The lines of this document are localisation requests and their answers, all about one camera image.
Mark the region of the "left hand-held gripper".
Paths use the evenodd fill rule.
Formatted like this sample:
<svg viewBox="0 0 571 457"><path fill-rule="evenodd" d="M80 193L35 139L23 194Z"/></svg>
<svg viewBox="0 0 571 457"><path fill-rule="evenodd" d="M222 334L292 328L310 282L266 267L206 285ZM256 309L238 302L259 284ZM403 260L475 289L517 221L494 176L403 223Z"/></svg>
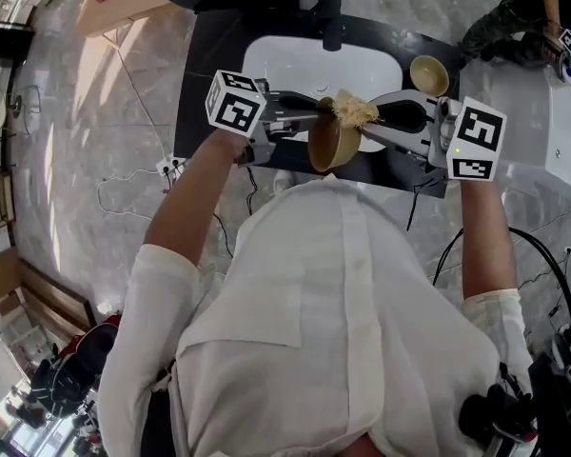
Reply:
<svg viewBox="0 0 571 457"><path fill-rule="evenodd" d="M247 148L238 159L240 166L263 165L270 161L275 150L266 135L266 123L261 120L267 107L267 81L252 79L241 73L217 70L207 97L205 108L208 122L215 128L228 130L247 140ZM317 100L299 92L274 90L272 102L283 110L332 111L334 100ZM271 133L297 134L310 131L318 112L303 115L277 115L269 124Z"/></svg>

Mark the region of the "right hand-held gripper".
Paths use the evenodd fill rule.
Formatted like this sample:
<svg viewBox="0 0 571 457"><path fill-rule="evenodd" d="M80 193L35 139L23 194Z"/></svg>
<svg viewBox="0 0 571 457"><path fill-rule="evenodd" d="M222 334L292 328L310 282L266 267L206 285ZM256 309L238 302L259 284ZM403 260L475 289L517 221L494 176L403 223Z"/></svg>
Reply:
<svg viewBox="0 0 571 457"><path fill-rule="evenodd" d="M433 97L416 89L402 89L370 101L380 116L412 111L433 116ZM431 166L447 170L450 180L491 181L500 159L507 117L470 97L461 102L441 97L434 123L419 131L368 123L361 133L382 145L413 153L428 153Z"/></svg>

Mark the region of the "beige scrubbing sponge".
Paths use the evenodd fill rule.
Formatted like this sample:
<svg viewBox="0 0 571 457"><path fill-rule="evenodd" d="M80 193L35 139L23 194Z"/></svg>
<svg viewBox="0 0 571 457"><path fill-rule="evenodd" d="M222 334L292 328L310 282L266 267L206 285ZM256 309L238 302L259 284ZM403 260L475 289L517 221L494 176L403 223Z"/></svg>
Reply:
<svg viewBox="0 0 571 457"><path fill-rule="evenodd" d="M360 129L379 118L379 112L375 105L353 99L335 101L332 110L340 125L348 129Z"/></svg>

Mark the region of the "person's right forearm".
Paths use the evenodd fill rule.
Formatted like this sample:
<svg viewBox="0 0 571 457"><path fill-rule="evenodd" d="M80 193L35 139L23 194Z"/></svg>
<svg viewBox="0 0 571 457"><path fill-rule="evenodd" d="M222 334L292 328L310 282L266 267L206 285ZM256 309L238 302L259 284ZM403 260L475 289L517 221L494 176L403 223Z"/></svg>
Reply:
<svg viewBox="0 0 571 457"><path fill-rule="evenodd" d="M518 286L510 230L493 182L462 181L463 298Z"/></svg>

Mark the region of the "white sink basin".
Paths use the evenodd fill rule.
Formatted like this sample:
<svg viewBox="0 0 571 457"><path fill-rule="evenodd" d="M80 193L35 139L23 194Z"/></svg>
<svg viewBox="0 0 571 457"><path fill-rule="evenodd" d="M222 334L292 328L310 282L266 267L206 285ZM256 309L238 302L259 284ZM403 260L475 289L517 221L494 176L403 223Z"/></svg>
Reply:
<svg viewBox="0 0 571 457"><path fill-rule="evenodd" d="M250 44L242 74L315 100L344 89L366 102L402 89L404 78L398 61L379 50L343 44L327 51L320 40L273 35Z"/></svg>

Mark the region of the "person's white shoe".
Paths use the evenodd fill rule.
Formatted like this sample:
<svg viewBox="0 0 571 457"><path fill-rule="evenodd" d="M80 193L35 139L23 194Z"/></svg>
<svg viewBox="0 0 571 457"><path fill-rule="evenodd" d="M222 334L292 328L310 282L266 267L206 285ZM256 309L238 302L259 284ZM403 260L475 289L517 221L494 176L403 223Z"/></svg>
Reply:
<svg viewBox="0 0 571 457"><path fill-rule="evenodd" d="M273 193L275 196L292 188L295 185L295 178L291 171L279 169L273 178Z"/></svg>

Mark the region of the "dark sink cabinet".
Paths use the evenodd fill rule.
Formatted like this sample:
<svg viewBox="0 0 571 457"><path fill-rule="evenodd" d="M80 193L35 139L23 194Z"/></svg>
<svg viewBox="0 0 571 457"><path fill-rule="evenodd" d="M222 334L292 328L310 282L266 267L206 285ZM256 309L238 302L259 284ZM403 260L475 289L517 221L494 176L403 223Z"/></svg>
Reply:
<svg viewBox="0 0 571 457"><path fill-rule="evenodd" d="M213 128L206 98L217 70L265 78L271 89L316 99L346 89L370 101L409 89L409 68L419 55L438 59L449 75L447 96L459 95L460 52L446 43L393 26L344 15L342 46L323 47L323 27L308 10L243 13L215 10L195 22L181 88L174 150L189 158Z"/></svg>

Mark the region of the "black faucet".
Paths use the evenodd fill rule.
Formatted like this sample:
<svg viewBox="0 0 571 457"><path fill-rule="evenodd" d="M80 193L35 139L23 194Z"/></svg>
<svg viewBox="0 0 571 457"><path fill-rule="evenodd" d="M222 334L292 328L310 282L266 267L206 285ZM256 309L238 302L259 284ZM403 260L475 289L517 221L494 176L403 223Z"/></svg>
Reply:
<svg viewBox="0 0 571 457"><path fill-rule="evenodd" d="M342 48L342 0L321 0L319 18L323 32L323 49L334 52Z"/></svg>

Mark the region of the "white box appliance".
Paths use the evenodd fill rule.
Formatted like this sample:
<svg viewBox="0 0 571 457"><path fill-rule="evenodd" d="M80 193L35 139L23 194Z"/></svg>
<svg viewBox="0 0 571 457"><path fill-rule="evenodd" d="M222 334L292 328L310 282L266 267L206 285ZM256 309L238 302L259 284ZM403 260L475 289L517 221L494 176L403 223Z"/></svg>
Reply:
<svg viewBox="0 0 571 457"><path fill-rule="evenodd" d="M571 199L571 86L555 72L508 63L468 64L460 96L507 116L500 163L508 173L542 183Z"/></svg>

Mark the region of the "white power strip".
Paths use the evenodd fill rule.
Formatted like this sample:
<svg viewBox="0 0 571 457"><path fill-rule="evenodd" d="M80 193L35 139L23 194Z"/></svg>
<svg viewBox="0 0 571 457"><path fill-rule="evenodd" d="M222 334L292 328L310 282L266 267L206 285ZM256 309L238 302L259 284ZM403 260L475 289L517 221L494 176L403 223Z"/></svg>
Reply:
<svg viewBox="0 0 571 457"><path fill-rule="evenodd" d="M183 172L186 162L186 158L170 154L156 165L156 169L158 173L163 176L173 176L177 178Z"/></svg>

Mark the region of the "person's white shirt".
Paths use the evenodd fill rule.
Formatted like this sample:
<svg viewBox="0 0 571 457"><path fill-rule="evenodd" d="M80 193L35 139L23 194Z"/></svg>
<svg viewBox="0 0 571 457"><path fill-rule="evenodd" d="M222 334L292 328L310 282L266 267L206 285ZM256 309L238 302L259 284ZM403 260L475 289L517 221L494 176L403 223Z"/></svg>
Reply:
<svg viewBox="0 0 571 457"><path fill-rule="evenodd" d="M529 390L520 296L453 306L380 206L339 181L287 190L241 227L221 290L140 248L99 390L109 457L141 457L157 376L177 457L335 454L362 435L395 457L478 457L464 400L507 366Z"/></svg>

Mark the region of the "red stool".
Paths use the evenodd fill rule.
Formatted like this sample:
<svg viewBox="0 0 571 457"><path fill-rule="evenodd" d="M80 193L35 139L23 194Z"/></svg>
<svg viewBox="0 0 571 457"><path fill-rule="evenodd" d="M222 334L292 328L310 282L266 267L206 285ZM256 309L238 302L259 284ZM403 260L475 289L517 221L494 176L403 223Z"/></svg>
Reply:
<svg viewBox="0 0 571 457"><path fill-rule="evenodd" d="M83 335L74 336L57 355L66 356L86 347L97 347L108 352L113 345L121 319L122 314L120 312L110 315L104 322L91 328Z"/></svg>

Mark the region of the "dark wooden cabinet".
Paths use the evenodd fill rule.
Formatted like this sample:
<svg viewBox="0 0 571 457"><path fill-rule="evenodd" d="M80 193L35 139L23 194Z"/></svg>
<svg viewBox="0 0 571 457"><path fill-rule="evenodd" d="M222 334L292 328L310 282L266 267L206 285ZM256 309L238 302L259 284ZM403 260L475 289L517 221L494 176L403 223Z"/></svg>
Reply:
<svg viewBox="0 0 571 457"><path fill-rule="evenodd" d="M34 30L26 26L0 27L0 60L23 62L30 51Z"/></svg>

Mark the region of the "brown wooden bench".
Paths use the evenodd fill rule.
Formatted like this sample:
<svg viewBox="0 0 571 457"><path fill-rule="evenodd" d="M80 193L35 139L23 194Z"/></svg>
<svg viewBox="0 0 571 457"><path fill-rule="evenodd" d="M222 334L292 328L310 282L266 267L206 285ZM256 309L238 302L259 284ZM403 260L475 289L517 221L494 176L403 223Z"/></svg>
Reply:
<svg viewBox="0 0 571 457"><path fill-rule="evenodd" d="M18 259L21 289L32 294L62 319L82 332L96 326L90 302L71 288L55 281L23 258Z"/></svg>

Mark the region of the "black backpack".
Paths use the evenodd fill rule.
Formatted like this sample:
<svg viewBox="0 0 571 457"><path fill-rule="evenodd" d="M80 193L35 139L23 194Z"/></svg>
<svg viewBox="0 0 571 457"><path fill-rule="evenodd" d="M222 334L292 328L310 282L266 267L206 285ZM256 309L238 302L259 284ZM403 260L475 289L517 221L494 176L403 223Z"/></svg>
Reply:
<svg viewBox="0 0 571 457"><path fill-rule="evenodd" d="M99 384L117 332L117 325L102 323L41 362L30 381L31 395L49 415L65 418L85 403Z"/></svg>

